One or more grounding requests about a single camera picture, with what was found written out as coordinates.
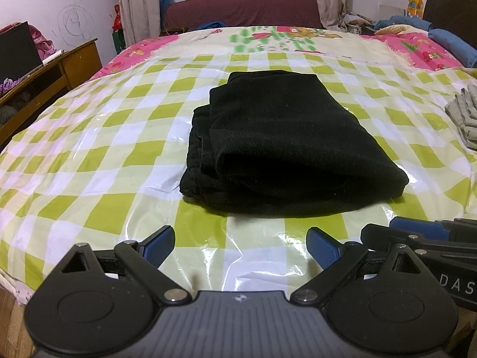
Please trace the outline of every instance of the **wooden desk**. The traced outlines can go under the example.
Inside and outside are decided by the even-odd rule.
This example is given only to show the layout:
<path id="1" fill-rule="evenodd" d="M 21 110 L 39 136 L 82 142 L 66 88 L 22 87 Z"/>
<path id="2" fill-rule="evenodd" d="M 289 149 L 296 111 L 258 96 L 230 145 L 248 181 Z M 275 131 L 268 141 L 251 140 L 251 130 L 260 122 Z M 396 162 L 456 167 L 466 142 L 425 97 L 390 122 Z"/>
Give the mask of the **wooden desk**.
<path id="1" fill-rule="evenodd" d="M 102 68 L 96 48 L 96 40 L 57 57 L 46 66 L 34 70 L 6 95 L 0 98 L 0 106 L 24 91 L 30 94 L 30 102 L 0 127 L 0 151 L 15 134 L 29 127 L 48 106 L 91 78 Z"/>

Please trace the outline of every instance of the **headboard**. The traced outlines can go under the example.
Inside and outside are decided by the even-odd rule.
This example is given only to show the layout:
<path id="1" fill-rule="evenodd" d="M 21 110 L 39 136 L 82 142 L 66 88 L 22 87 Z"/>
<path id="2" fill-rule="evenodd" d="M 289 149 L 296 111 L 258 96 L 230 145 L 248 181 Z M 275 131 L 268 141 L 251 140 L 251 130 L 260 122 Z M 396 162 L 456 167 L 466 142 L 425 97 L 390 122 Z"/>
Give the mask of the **headboard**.
<path id="1" fill-rule="evenodd" d="M 423 19 L 477 48 L 477 0 L 427 0 Z"/>

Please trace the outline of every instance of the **blue cloth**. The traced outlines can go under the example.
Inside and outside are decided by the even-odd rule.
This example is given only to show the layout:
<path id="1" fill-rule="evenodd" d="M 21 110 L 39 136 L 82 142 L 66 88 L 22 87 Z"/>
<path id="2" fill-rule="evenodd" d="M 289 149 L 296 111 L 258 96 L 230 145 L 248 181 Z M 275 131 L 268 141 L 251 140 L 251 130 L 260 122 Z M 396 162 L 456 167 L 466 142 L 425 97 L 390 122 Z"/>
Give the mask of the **blue cloth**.
<path id="1" fill-rule="evenodd" d="M 452 53 L 464 67 L 477 68 L 477 50 L 459 36 L 441 29 L 429 31 L 428 36 Z"/>
<path id="2" fill-rule="evenodd" d="M 212 28 L 225 28 L 226 25 L 221 21 L 213 21 L 212 23 L 204 24 L 196 28 L 197 31 L 199 30 L 210 30 Z"/>
<path id="3" fill-rule="evenodd" d="M 418 28 L 420 30 L 428 31 L 431 29 L 431 23 L 420 19 L 419 17 L 411 17 L 411 16 L 391 16 L 389 20 L 379 20 L 375 25 L 375 30 L 380 30 L 382 28 L 386 28 L 392 26 L 394 24 L 406 24 L 409 26 L 413 26 L 414 28 Z"/>
<path id="4" fill-rule="evenodd" d="M 159 0 L 159 10 L 161 13 L 161 30 L 165 29 L 165 13 L 174 0 Z"/>

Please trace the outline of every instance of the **pink bedding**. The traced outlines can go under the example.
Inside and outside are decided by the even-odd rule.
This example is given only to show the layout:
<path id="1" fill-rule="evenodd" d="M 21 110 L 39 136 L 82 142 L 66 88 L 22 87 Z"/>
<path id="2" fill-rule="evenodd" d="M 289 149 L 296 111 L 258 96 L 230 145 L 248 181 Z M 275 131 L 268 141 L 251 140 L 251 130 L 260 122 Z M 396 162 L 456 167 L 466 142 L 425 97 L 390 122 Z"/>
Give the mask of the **pink bedding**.
<path id="1" fill-rule="evenodd" d="M 179 35 L 160 36 L 159 38 L 146 39 L 136 43 L 122 51 L 111 62 L 99 70 L 91 79 L 104 77 L 127 70 L 148 59 L 152 52 L 160 49 L 166 44 L 176 40 Z"/>
<path id="2" fill-rule="evenodd" d="M 159 38 L 146 39 L 134 44 L 122 51 L 117 57 L 99 70 L 92 79 L 104 77 L 120 71 L 127 70 L 138 63 L 148 59 L 152 52 L 178 39 L 179 35 L 163 36 Z M 396 54 L 404 57 L 408 64 L 419 69 L 431 71 L 443 70 L 451 67 L 462 66 L 457 59 L 447 50 L 432 41 L 423 33 L 408 33 L 402 35 L 378 35 L 365 36 L 367 39 L 377 39 L 385 43 L 388 48 Z"/>
<path id="3" fill-rule="evenodd" d="M 432 41 L 424 33 L 406 33 L 399 35 L 365 36 L 363 38 L 378 39 L 391 51 L 406 58 L 412 67 L 438 71 L 450 67 L 462 66 L 454 56 Z"/>

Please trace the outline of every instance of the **gray folded cloth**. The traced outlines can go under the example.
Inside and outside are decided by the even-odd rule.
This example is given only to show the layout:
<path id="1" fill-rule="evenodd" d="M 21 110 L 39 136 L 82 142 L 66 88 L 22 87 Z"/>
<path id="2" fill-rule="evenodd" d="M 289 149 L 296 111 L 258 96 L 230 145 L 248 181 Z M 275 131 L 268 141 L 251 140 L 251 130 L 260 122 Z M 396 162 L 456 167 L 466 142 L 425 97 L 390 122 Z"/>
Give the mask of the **gray folded cloth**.
<path id="1" fill-rule="evenodd" d="M 477 86 L 462 89 L 445 107 L 452 122 L 459 128 L 465 146 L 477 150 Z"/>

